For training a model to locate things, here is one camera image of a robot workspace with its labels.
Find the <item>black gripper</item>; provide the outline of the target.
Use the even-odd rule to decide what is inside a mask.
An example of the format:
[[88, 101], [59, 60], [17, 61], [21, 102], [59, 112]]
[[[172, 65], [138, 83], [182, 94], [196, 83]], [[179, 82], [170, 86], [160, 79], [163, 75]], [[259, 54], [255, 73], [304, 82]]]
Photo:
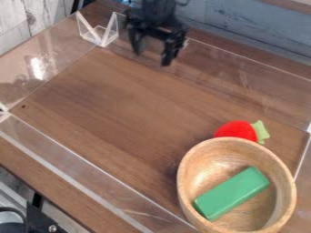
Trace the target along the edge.
[[162, 66], [170, 66], [176, 58], [186, 40], [187, 27], [175, 15], [176, 0], [142, 0], [140, 7], [126, 11], [128, 39], [132, 50], [140, 55], [146, 49], [146, 37], [164, 43]]

